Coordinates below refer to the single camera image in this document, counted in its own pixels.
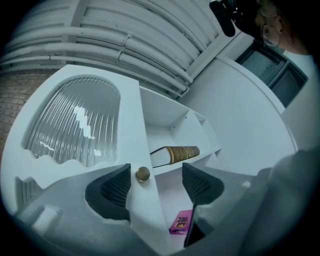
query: brown book spine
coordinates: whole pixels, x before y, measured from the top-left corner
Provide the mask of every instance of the brown book spine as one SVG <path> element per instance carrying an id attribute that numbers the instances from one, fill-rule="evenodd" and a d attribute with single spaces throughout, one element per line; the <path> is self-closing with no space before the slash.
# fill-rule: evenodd
<path id="1" fill-rule="evenodd" d="M 197 146 L 166 146 L 170 154 L 170 165 L 200 155 Z"/>

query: window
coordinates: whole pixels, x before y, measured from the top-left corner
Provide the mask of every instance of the window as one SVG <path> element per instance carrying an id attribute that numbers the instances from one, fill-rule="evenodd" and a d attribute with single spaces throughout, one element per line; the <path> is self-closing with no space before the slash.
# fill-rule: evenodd
<path id="1" fill-rule="evenodd" d="M 286 108 L 308 78 L 282 53 L 254 41 L 236 62 L 260 78 Z"/>

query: small pink book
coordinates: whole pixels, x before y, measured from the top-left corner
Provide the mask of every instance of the small pink book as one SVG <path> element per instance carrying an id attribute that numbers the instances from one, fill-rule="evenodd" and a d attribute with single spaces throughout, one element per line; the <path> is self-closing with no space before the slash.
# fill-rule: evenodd
<path id="1" fill-rule="evenodd" d="M 187 235 L 191 223 L 192 210 L 181 210 L 169 228 L 172 235 Z"/>

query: cabinet door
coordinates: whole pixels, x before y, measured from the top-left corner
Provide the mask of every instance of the cabinet door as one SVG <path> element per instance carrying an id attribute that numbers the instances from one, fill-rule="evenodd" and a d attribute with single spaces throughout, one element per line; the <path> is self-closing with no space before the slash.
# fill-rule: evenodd
<path id="1" fill-rule="evenodd" d="M 161 235 L 154 237 L 166 226 L 152 172 L 139 82 L 67 65 L 30 97 L 10 130 L 1 163 L 3 202 L 13 215 L 58 180 L 122 164 L 131 164 L 126 202 L 131 226 L 148 244 L 157 246 Z M 144 184 L 135 178 L 135 170 L 142 166 L 151 172 Z"/>

